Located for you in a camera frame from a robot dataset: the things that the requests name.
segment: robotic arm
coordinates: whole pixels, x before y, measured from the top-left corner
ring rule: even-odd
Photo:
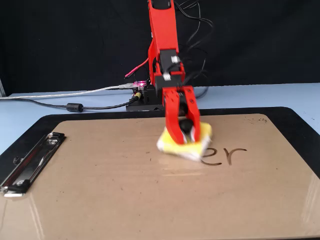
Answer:
[[[192,86],[183,85],[185,69],[178,53],[174,0],[148,0],[152,42],[148,50],[150,83],[162,99],[165,125],[177,144],[200,138],[200,113]],[[186,120],[179,121],[183,113]]]

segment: yellow sponge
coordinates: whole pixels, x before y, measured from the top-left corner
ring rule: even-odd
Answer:
[[[210,124],[201,122],[199,141],[177,144],[171,138],[167,128],[165,127],[158,142],[156,143],[156,146],[160,151],[166,154],[174,154],[186,159],[200,161],[211,142],[211,137],[212,128]]]

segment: table surface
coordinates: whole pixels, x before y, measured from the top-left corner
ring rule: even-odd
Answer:
[[[195,93],[202,90],[203,87],[196,87]],[[44,94],[53,93],[18,93],[12,96]],[[86,107],[102,107],[127,102],[131,95],[131,90],[107,90],[82,96],[36,100],[56,105],[81,103]],[[288,107],[320,134],[320,83],[215,86],[210,87],[208,93],[197,100],[197,105],[199,109]],[[126,107],[92,110],[86,111],[86,113],[122,111],[126,111]],[[54,114],[70,114],[70,112],[65,109],[43,107],[29,102],[1,101],[0,154],[38,119]]]

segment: black backdrop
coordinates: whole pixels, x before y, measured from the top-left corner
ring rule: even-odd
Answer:
[[[194,85],[311,83],[320,79],[319,0],[202,0],[213,21],[209,82]],[[197,15],[197,9],[189,10]],[[197,22],[176,14],[185,44]],[[92,90],[132,82],[123,76],[147,57],[147,0],[3,0],[0,79],[7,94]],[[201,26],[199,35],[207,28]],[[204,53],[192,50],[200,68]],[[144,70],[137,74],[145,78]]]

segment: clipboard clip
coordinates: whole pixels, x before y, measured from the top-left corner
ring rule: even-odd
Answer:
[[[16,167],[1,183],[0,193],[4,193],[4,197],[23,196],[65,138],[64,133],[51,132],[44,135],[24,158],[15,157]]]

